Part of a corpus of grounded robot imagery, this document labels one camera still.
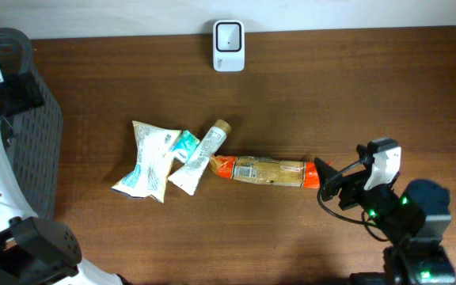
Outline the orange spaghetti packet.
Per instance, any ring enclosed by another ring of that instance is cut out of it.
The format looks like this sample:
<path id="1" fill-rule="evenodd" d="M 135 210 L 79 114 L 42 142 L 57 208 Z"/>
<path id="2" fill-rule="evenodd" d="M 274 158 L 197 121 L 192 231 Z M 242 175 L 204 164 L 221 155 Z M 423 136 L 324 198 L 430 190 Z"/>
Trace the orange spaghetti packet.
<path id="1" fill-rule="evenodd" d="M 254 156 L 212 156 L 209 168 L 219 177 L 251 184 L 320 188 L 312 161 L 286 161 Z"/>

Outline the white cream tube gold cap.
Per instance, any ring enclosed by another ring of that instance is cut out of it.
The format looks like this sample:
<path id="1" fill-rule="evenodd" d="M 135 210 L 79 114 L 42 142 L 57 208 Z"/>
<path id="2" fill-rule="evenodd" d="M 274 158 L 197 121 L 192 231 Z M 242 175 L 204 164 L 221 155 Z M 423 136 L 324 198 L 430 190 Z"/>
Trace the white cream tube gold cap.
<path id="1" fill-rule="evenodd" d="M 211 156 L 225 142 L 230 132 L 231 126 L 225 120 L 216 120 L 190 159 L 169 177 L 169 181 L 193 196 Z"/>

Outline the teal small packet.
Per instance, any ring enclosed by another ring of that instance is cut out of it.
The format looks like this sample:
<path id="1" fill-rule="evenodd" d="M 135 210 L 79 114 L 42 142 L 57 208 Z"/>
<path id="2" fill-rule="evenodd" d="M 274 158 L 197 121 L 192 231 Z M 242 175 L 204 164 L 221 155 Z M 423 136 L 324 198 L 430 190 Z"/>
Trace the teal small packet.
<path id="1" fill-rule="evenodd" d="M 190 131 L 183 131 L 172 147 L 172 154 L 181 163 L 186 163 L 195 152 L 200 140 Z"/>

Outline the white snack bag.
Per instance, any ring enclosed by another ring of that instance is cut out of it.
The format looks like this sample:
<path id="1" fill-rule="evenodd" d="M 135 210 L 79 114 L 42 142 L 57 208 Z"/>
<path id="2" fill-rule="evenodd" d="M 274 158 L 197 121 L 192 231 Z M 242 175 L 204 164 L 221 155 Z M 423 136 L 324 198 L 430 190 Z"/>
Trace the white snack bag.
<path id="1" fill-rule="evenodd" d="M 171 148 L 181 130 L 155 127 L 132 121 L 137 147 L 134 169 L 115 183 L 111 190 L 132 199 L 152 197 L 164 203 L 165 189 L 174 155 Z"/>

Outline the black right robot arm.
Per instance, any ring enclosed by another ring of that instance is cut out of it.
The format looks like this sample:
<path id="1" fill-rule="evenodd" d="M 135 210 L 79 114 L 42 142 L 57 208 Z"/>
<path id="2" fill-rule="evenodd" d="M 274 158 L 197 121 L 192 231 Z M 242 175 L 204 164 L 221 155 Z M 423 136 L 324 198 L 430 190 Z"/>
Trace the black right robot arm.
<path id="1" fill-rule="evenodd" d="M 456 284 L 453 264 L 442 247 L 450 225 L 450 193 L 432 180 L 411 181 L 398 195 L 393 186 L 400 174 L 401 147 L 390 138 L 356 148 L 357 161 L 336 170 L 320 158 L 313 163 L 319 177 L 317 201 L 323 206 L 334 197 L 347 210 L 360 206 L 357 224 L 368 233 L 380 230 L 382 272 L 352 273 L 348 284 Z"/>

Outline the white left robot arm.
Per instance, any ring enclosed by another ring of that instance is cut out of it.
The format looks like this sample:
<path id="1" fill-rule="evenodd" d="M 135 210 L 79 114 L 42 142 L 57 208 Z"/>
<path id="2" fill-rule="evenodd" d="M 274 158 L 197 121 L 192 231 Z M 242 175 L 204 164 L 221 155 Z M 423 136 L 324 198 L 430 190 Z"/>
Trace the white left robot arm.
<path id="1" fill-rule="evenodd" d="M 0 119 L 40 107 L 32 75 L 0 82 Z M 19 188 L 0 130 L 0 284 L 125 284 L 82 257 L 70 228 L 39 218 Z"/>

